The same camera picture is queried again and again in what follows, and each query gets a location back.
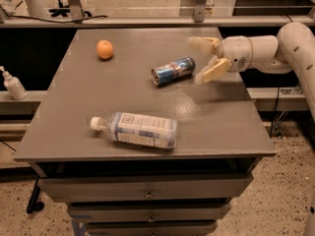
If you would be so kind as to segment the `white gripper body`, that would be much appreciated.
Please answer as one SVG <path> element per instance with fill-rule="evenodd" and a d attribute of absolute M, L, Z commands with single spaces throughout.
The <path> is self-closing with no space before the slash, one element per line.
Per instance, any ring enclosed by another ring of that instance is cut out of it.
<path fill-rule="evenodd" d="M 245 36 L 227 37 L 217 46 L 217 55 L 220 59 L 226 59 L 228 72 L 243 72 L 252 61 L 252 43 Z"/>

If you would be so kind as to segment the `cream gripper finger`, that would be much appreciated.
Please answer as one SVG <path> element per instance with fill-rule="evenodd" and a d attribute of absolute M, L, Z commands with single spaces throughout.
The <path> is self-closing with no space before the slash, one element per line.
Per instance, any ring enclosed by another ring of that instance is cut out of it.
<path fill-rule="evenodd" d="M 195 83 L 203 85 L 210 81 L 216 80 L 224 76 L 231 66 L 231 62 L 227 58 L 219 58 L 215 55 L 207 66 L 205 66 L 195 76 Z"/>
<path fill-rule="evenodd" d="M 221 43 L 216 37 L 197 37 L 190 36 L 187 38 L 188 45 L 201 52 L 204 55 L 215 54 L 218 45 Z"/>

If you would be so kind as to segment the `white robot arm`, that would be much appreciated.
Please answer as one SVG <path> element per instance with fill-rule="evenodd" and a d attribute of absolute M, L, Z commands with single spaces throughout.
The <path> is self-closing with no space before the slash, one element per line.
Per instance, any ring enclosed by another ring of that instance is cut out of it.
<path fill-rule="evenodd" d="M 226 73 L 257 69 L 267 74 L 293 72 L 315 117 L 315 35 L 308 26 L 292 22 L 281 27 L 277 35 L 230 36 L 188 39 L 188 45 L 211 57 L 195 76 L 198 85 L 223 77 Z M 208 236 L 314 236 L 313 162 L 288 172 L 275 164 L 271 170 L 258 172 L 265 178 L 245 192 L 236 210 Z"/>

